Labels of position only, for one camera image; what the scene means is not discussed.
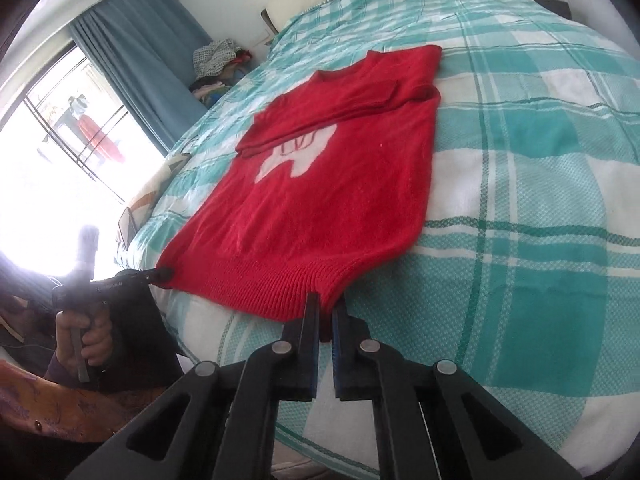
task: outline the pillow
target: pillow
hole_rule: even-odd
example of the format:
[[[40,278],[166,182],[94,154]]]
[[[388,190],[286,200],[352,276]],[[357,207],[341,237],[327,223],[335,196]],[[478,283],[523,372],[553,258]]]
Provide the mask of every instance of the pillow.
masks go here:
[[[191,153],[179,153],[164,161],[151,179],[127,202],[118,220],[116,241],[129,249],[129,244],[140,228],[151,218],[158,200],[171,181],[191,158]]]

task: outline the hand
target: hand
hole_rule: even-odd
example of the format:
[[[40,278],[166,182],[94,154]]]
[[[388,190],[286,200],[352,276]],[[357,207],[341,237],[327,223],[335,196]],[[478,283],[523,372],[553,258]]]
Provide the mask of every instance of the hand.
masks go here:
[[[71,341],[70,329],[89,329],[82,336],[82,357],[90,366],[104,364],[113,352],[113,339],[111,338],[111,319],[109,309],[101,307],[94,314],[93,322],[89,316],[64,310],[56,316],[56,358],[66,368],[70,375],[78,373],[78,363]]]

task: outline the teal and white blanket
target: teal and white blanket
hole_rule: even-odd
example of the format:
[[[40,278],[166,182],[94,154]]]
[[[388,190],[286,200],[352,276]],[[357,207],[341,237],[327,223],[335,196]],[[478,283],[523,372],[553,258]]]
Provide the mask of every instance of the teal and white blanket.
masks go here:
[[[640,430],[640,63],[532,0],[331,0],[293,18],[175,147],[193,156],[121,256],[155,264],[276,96],[367,50],[423,44],[444,49],[427,218],[409,253],[348,288],[350,314],[408,359],[454,360],[593,472]],[[280,334],[156,293],[194,360],[244,360]],[[324,346],[315,402],[281,405],[277,437],[375,478],[370,404],[334,399],[330,359]]]

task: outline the white tooth logo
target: white tooth logo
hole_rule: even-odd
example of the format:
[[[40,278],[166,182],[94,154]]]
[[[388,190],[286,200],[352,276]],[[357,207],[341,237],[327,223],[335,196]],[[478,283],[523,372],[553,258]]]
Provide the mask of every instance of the white tooth logo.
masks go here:
[[[290,176],[302,175],[311,167],[318,155],[324,151],[337,127],[337,124],[332,124],[276,146],[271,155],[262,163],[254,182],[260,182],[272,170],[288,160],[293,160]]]

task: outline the red sweater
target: red sweater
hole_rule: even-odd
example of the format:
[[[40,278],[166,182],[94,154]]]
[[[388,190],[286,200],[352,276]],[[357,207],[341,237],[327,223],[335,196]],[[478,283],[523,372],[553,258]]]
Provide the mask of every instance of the red sweater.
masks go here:
[[[238,156],[158,261],[165,285],[276,320],[316,291],[328,314],[362,273],[409,249],[426,215],[438,46],[309,81],[256,114]]]

